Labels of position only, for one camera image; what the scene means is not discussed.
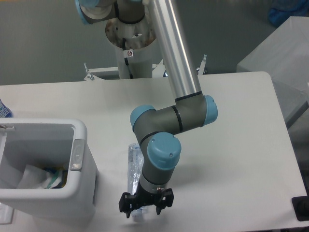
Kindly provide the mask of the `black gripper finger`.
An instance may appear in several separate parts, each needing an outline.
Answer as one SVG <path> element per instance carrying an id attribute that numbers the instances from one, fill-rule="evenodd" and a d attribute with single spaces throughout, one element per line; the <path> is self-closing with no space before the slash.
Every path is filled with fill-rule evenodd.
<path id="1" fill-rule="evenodd" d="M 166 190 L 158 189 L 157 194 L 155 194 L 155 206 L 156 214 L 160 215 L 161 211 L 166 207 L 172 207 L 174 200 L 173 190 L 168 188 Z"/>
<path id="2" fill-rule="evenodd" d="M 119 211 L 121 213 L 125 213 L 126 218 L 130 217 L 131 212 L 133 211 L 132 209 L 132 204 L 134 204 L 135 201 L 135 195 L 131 195 L 128 192 L 124 192 L 121 195 L 120 201 L 119 201 Z"/>

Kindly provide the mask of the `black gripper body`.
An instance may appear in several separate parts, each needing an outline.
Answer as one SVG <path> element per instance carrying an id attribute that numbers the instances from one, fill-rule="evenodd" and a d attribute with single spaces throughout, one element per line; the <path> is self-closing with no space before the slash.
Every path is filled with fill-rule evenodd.
<path id="1" fill-rule="evenodd" d="M 138 183 L 134 196 L 134 209 L 155 205 L 156 211 L 162 211 L 167 207 L 167 190 L 164 188 L 158 187 L 155 191 L 148 192 Z"/>

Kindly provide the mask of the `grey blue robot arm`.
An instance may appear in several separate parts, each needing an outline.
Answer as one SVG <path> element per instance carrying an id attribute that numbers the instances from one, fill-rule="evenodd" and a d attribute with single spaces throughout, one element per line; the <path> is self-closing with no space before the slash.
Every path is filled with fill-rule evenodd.
<path id="1" fill-rule="evenodd" d="M 160 110 L 142 105 L 132 111 L 130 123 L 144 163 L 136 192 L 123 193 L 119 209 L 129 217 L 134 210 L 154 205 L 160 214 L 174 200 L 167 184 L 180 159 L 181 144 L 176 135 L 210 124 L 218 116 L 214 99 L 202 93 L 176 2 L 78 0 L 75 5 L 84 23 L 106 21 L 105 33 L 116 49 L 123 78 L 151 74 L 152 64 L 142 53 L 154 42 L 159 43 L 175 104 Z"/>

